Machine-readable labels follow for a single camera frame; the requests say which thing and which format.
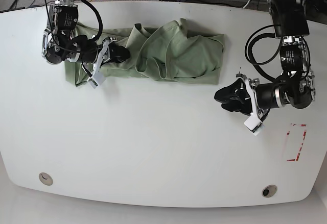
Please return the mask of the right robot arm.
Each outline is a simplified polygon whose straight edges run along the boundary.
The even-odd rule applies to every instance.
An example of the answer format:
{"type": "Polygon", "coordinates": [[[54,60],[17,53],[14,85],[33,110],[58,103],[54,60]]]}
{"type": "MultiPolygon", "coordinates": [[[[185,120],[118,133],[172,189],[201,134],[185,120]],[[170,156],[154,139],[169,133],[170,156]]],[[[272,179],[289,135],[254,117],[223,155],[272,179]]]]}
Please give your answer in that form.
{"type": "Polygon", "coordinates": [[[43,33],[42,56],[51,64],[63,61],[76,63],[88,77],[93,77],[107,63],[122,63],[130,52],[117,45],[111,37],[98,41],[103,33],[103,21],[98,10],[87,0],[54,0],[46,5],[47,25],[43,33]],[[75,35],[79,10],[76,1],[87,5],[98,21],[98,31],[92,37],[75,35]]]}

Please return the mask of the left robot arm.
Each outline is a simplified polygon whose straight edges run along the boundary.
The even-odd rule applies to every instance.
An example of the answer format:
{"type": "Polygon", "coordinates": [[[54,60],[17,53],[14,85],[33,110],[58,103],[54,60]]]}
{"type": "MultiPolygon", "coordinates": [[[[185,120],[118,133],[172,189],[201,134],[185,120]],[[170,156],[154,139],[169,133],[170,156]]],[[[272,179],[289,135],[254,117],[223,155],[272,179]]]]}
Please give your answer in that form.
{"type": "Polygon", "coordinates": [[[247,116],[255,115],[263,122],[271,109],[290,104],[296,109],[308,107],[315,99],[314,75],[311,69],[311,54],[305,37],[309,35],[303,0],[268,0],[273,20],[274,33],[265,33],[263,28],[255,31],[245,44],[245,58],[255,70],[269,82],[261,84],[258,79],[248,79],[237,74],[237,80],[218,90],[214,99],[229,112],[247,116]],[[254,45],[262,39],[279,39],[275,56],[279,56],[282,73],[274,78],[263,71],[270,63],[256,61],[254,45]]]}

